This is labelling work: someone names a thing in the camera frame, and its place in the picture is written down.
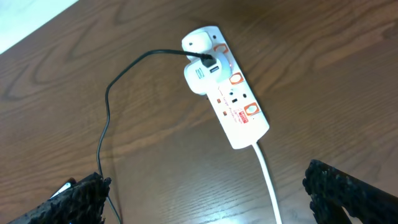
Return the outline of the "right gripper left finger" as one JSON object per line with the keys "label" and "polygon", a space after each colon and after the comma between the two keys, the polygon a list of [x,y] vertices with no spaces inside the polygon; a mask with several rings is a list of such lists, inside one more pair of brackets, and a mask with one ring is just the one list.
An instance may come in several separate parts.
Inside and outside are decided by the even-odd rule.
{"label": "right gripper left finger", "polygon": [[10,224],[103,224],[111,178],[94,172]]}

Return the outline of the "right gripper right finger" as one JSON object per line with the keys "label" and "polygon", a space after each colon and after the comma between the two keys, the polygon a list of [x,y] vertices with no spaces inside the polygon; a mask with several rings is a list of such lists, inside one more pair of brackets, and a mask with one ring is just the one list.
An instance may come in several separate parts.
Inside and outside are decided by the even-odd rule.
{"label": "right gripper right finger", "polygon": [[311,160],[302,183],[317,223],[397,223],[397,197],[322,161]]}

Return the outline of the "blue screen Galaxy smartphone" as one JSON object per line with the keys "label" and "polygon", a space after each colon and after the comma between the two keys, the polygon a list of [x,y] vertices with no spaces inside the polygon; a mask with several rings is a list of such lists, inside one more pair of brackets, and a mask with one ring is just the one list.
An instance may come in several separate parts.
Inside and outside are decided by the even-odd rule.
{"label": "blue screen Galaxy smartphone", "polygon": [[54,198],[62,192],[72,188],[76,184],[76,180],[71,177],[69,178],[50,198]]}

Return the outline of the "white charger plug adapter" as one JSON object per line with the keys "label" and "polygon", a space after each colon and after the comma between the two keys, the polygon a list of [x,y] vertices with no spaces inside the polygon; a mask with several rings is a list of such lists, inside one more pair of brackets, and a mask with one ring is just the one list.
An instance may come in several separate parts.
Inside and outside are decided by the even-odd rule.
{"label": "white charger plug adapter", "polygon": [[210,54],[211,60],[196,59],[184,69],[184,77],[191,91],[205,95],[215,90],[232,75],[232,70],[226,56],[219,52]]}

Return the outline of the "white blank socket plug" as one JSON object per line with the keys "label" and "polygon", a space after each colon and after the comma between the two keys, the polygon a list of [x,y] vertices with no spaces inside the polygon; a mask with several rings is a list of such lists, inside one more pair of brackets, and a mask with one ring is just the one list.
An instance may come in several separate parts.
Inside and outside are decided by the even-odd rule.
{"label": "white blank socket plug", "polygon": [[204,53],[213,46],[210,36],[207,32],[198,32],[189,34],[182,39],[182,48],[188,52]]}

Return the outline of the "white power strip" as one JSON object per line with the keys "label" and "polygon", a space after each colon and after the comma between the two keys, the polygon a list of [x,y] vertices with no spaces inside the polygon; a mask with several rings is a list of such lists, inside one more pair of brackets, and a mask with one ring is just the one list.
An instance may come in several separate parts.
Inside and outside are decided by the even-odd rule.
{"label": "white power strip", "polygon": [[228,59],[232,70],[232,75],[227,80],[205,96],[209,99],[232,148],[252,146],[258,151],[258,141],[269,130],[269,123],[243,71],[217,26],[202,27],[189,34],[198,32],[207,32],[213,43],[209,51],[198,54],[222,53]]}

